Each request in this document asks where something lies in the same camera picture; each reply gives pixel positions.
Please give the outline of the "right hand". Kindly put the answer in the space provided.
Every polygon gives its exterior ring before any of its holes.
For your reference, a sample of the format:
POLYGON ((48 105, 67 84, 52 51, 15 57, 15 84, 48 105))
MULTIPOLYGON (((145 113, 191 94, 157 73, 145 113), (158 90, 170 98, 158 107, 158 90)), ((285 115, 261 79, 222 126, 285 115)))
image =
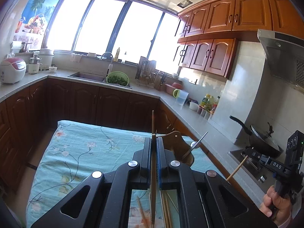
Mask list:
POLYGON ((273 220, 273 222, 278 227, 287 226, 291 220, 291 211, 292 211, 292 204, 289 199, 289 196, 287 198, 282 198, 278 193, 275 191, 274 186, 271 186, 267 193, 263 197, 263 202, 260 205, 260 211, 264 213, 267 217, 270 217, 272 215, 272 211, 270 210, 271 204, 274 204, 274 206, 277 208, 277 216, 273 220))

